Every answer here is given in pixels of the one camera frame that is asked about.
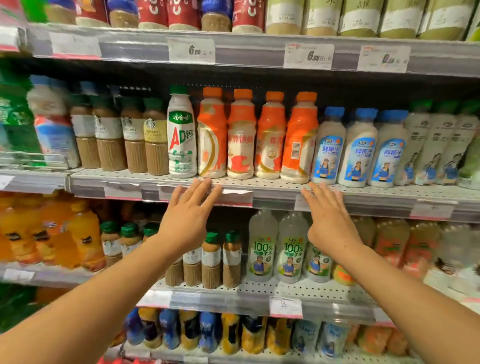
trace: person's left hand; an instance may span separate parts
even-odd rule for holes
[[[211,184],[210,178],[195,179],[181,197],[182,186],[175,187],[172,193],[158,233],[162,240],[174,244],[180,254],[198,248],[205,240],[208,215],[222,194],[222,187],[217,185],[201,203]]]

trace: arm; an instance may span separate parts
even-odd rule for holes
[[[202,244],[206,220],[222,191],[216,186],[200,205],[210,183],[193,181],[181,198],[178,186],[158,234],[1,335],[2,362],[95,364],[158,277],[182,254]]]
[[[358,281],[426,363],[477,363],[480,315],[363,245],[341,193],[334,194],[326,185],[310,187],[313,193],[302,190],[312,211],[309,240]]]

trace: price tag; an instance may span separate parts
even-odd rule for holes
[[[14,26],[0,25],[0,50],[6,52],[18,52],[20,40],[18,37],[18,28]]]
[[[116,183],[103,181],[105,198],[110,200],[141,201],[142,188],[138,183]]]
[[[28,270],[7,268],[3,274],[3,280],[13,283],[30,283],[34,275],[35,272]]]
[[[185,364],[207,364],[208,356],[184,356],[183,362]]]
[[[252,207],[253,191],[247,190],[222,190],[222,195],[215,202],[216,206],[241,206]]]
[[[301,194],[298,194],[295,197],[295,207],[293,208],[295,211],[310,211],[310,206]]]
[[[170,38],[167,42],[171,63],[215,64],[213,39]]]
[[[169,308],[171,299],[170,290],[148,290],[137,306]]]
[[[357,71],[407,72],[411,47],[362,46]]]
[[[331,70],[334,52],[333,44],[286,44],[283,68]]]
[[[443,201],[440,203],[418,199],[410,211],[410,218],[419,218],[422,220],[449,220],[457,205],[457,201]]]
[[[387,316],[384,310],[380,307],[373,308],[373,317],[375,317],[375,326],[388,326],[390,328],[394,328],[395,325],[393,324],[392,320]]]
[[[102,51],[95,36],[50,33],[53,56],[72,60],[100,60]]]
[[[0,175],[0,190],[3,190],[15,178],[15,176]]]
[[[270,296],[270,316],[302,319],[301,300]]]

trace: forearm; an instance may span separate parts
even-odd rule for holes
[[[367,246],[355,245],[333,258],[383,308],[426,363],[478,361],[480,315],[393,267]]]
[[[164,244],[158,234],[149,238],[2,335],[0,357],[6,363],[32,364],[35,352],[35,364],[96,363],[126,315],[180,254],[175,243]]]

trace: hand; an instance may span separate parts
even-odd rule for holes
[[[308,185],[312,191],[301,191],[312,212],[313,225],[308,230],[308,239],[322,253],[338,261],[345,249],[362,244],[357,228],[340,191],[333,193],[324,183]]]
[[[217,185],[202,203],[211,184],[210,178],[203,181],[194,179],[181,197],[184,187],[177,186],[173,190],[158,233],[164,241],[175,247],[179,256],[198,248],[205,240],[208,215],[222,194],[222,187]]]

